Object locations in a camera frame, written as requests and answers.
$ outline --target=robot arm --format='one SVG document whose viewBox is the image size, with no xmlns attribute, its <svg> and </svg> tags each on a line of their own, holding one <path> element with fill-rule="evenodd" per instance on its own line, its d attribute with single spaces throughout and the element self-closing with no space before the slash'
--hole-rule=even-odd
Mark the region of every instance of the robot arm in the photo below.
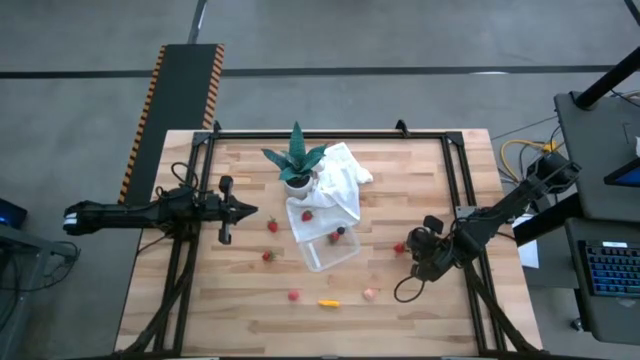
<svg viewBox="0 0 640 360">
<path fill-rule="evenodd" d="M 522 215 L 532 201 L 565 191 L 576 181 L 579 171 L 577 164 L 551 152 L 529 166 L 527 178 L 496 205 L 458 217 L 448 236 L 438 237 L 442 222 L 427 216 L 424 227 L 413 230 L 407 239 L 414 260 L 411 275 L 421 281 L 436 281 L 452 266 L 470 264 L 501 225 Z"/>
<path fill-rule="evenodd" d="M 231 243 L 229 224 L 236 224 L 258 208 L 242 203 L 231 195 L 233 179 L 223 176 L 220 191 L 223 198 L 207 193 L 199 201 L 194 188 L 181 185 L 159 194 L 158 200 L 147 205 L 129 206 L 82 201 L 64 212 L 63 229 L 69 235 L 84 235 L 106 228 L 158 228 L 169 236 L 179 234 L 194 221 L 221 221 L 220 242 Z"/>
</svg>

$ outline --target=wooden table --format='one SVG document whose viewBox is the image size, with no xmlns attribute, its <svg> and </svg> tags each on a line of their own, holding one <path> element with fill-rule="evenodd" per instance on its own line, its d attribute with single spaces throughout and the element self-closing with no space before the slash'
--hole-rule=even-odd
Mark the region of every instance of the wooden table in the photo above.
<svg viewBox="0 0 640 360">
<path fill-rule="evenodd" d="M 463 133 L 477 201 L 481 206 L 493 205 L 503 193 L 488 132 Z M 169 167 L 175 161 L 186 161 L 192 134 L 167 133 L 156 185 L 165 189 L 177 185 Z M 183 355 L 477 354 L 460 270 L 452 269 L 437 282 L 427 283 L 422 296 L 412 303 L 399 304 L 393 299 L 394 287 L 411 266 L 409 255 L 396 256 L 393 245 L 404 241 L 425 215 L 435 215 L 445 225 L 453 218 L 441 144 L 418 139 L 345 142 L 374 177 L 373 183 L 360 189 L 362 220 L 355 229 L 361 250 L 344 263 L 312 273 L 291 233 L 278 169 L 260 151 L 263 147 L 284 150 L 287 142 L 216 141 L 209 188 L 217 191 L 220 176 L 231 175 L 238 200 L 258 206 L 259 211 L 232 227 L 230 246 L 218 242 L 219 224 L 204 223 Z M 308 140 L 307 146 L 320 143 Z M 464 189 L 457 162 L 455 165 L 458 188 Z M 266 229 L 270 216 L 279 222 L 275 234 Z M 140 246 L 159 236 L 157 230 L 145 230 Z M 171 240 L 164 240 L 137 258 L 117 349 L 130 344 L 159 307 L 170 249 Z M 277 260 L 264 262 L 265 250 L 275 252 Z M 489 243 L 488 253 L 500 305 L 525 338 L 540 347 L 515 243 L 497 237 Z M 368 287 L 380 289 L 373 303 L 362 297 Z M 410 281 L 400 296 L 410 297 L 418 288 L 418 281 Z M 297 303 L 287 299 L 290 289 L 300 290 Z M 322 308 L 316 304 L 319 299 L 336 299 L 342 306 Z M 486 310 L 483 318 L 490 340 Z"/>
</svg>

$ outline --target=keyboard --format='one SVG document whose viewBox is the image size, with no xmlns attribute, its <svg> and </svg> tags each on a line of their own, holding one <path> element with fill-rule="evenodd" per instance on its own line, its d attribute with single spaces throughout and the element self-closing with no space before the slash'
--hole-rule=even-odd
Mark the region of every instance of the keyboard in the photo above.
<svg viewBox="0 0 640 360">
<path fill-rule="evenodd" d="M 592 295 L 640 297 L 640 248 L 587 244 L 583 249 Z"/>
</svg>

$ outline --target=clear plastic box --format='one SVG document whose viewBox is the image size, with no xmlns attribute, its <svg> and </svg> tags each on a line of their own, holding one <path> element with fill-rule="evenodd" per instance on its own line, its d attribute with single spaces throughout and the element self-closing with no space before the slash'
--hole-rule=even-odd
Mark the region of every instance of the clear plastic box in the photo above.
<svg viewBox="0 0 640 360">
<path fill-rule="evenodd" d="M 309 270 L 319 272 L 328 269 L 360 252 L 360 241 L 353 229 L 347 225 L 337 225 L 335 229 L 339 226 L 343 226 L 345 232 L 335 243 L 329 241 L 330 233 L 326 233 L 298 244 Z"/>
</svg>

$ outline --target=strawberry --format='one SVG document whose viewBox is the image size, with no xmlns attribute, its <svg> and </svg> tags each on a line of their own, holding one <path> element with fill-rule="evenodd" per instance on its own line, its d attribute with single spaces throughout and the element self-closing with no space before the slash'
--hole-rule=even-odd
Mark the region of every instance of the strawberry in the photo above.
<svg viewBox="0 0 640 360">
<path fill-rule="evenodd" d="M 330 243 L 334 244 L 336 241 L 338 241 L 338 239 L 340 239 L 340 234 L 337 231 L 334 231 L 331 234 L 329 234 Z"/>
<path fill-rule="evenodd" d="M 313 213 L 311 210 L 305 210 L 305 212 L 302 213 L 302 221 L 311 221 L 311 219 L 313 219 Z"/>
<path fill-rule="evenodd" d="M 395 251 L 395 252 L 396 252 L 396 254 L 404 254 L 404 252 L 405 252 L 404 243 L 397 243 L 397 244 L 393 247 L 393 251 Z"/>
<path fill-rule="evenodd" d="M 276 222 L 276 219 L 271 218 L 271 220 L 269 220 L 269 222 L 267 223 L 267 229 L 269 229 L 269 231 L 271 232 L 278 231 L 278 223 Z"/>
<path fill-rule="evenodd" d="M 262 254 L 262 260 L 264 261 L 273 261 L 276 258 L 276 254 L 271 250 L 267 250 Z"/>
<path fill-rule="evenodd" d="M 300 298 L 300 293 L 298 290 L 289 290 L 287 296 L 289 297 L 289 301 L 297 301 Z"/>
</svg>

